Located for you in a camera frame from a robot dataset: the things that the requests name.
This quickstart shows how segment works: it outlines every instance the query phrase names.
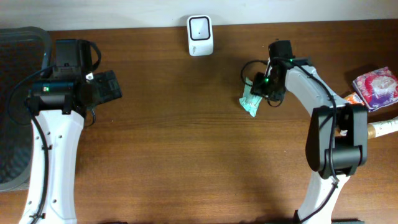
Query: white wall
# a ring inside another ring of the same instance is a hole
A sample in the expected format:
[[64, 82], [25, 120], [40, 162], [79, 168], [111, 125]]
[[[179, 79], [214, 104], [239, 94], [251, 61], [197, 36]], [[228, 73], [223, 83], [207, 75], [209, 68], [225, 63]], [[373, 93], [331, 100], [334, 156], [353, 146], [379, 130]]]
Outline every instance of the white wall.
[[0, 0], [0, 28], [46, 30], [398, 18], [398, 0]]

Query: teal cloth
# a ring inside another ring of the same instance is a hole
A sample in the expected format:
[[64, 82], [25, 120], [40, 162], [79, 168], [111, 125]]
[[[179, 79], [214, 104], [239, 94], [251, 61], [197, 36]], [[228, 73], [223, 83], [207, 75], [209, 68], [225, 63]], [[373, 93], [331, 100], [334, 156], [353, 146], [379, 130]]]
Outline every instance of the teal cloth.
[[[252, 81], [248, 78], [246, 78], [246, 83], [252, 85]], [[262, 97], [250, 94], [250, 89], [251, 86], [244, 86], [243, 97], [239, 99], [239, 102], [252, 117], [255, 117]]]

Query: purple package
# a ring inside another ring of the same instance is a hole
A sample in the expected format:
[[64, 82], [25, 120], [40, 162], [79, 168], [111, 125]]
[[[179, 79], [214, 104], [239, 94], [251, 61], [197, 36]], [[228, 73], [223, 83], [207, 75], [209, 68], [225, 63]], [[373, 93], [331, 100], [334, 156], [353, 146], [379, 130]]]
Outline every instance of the purple package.
[[359, 76], [353, 86], [369, 112], [398, 101], [398, 80], [388, 67]]

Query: tabletop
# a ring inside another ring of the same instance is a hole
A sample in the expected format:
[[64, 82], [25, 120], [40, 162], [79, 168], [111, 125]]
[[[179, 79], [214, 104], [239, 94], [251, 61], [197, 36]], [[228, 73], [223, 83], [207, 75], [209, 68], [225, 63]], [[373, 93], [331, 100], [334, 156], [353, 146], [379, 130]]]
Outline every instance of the tabletop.
[[[398, 20], [214, 26], [214, 53], [192, 57], [186, 27], [51, 32], [102, 51], [98, 71], [114, 70], [123, 97], [96, 109], [76, 158], [79, 223], [251, 223], [291, 218], [311, 170], [310, 116], [293, 94], [255, 118], [239, 104], [249, 60], [289, 39], [340, 96], [354, 78], [388, 66], [398, 75]], [[253, 78], [265, 66], [253, 65]], [[398, 116], [398, 104], [369, 121]], [[368, 161], [340, 193], [333, 219], [398, 220], [398, 133], [368, 142]], [[27, 191], [0, 193], [0, 223], [17, 223]]]

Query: wooden table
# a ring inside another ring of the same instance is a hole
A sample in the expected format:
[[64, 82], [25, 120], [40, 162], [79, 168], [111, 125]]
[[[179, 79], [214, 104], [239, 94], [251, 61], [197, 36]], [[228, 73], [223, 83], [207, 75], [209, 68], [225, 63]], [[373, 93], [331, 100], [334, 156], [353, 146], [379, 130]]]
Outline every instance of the wooden table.
[[[215, 50], [191, 57], [185, 27], [51, 32], [102, 50], [98, 71], [114, 70], [123, 98], [96, 110], [76, 159], [79, 223], [238, 223], [292, 217], [307, 191], [310, 117], [288, 93], [252, 118], [239, 104], [245, 62], [290, 39], [339, 95], [351, 81], [389, 66], [398, 74], [398, 21], [216, 26]], [[250, 67], [253, 77], [265, 67]], [[398, 104], [369, 114], [398, 115]], [[368, 162], [344, 186], [333, 218], [398, 220], [398, 134], [369, 141]], [[26, 191], [0, 194], [0, 223], [16, 223]]]

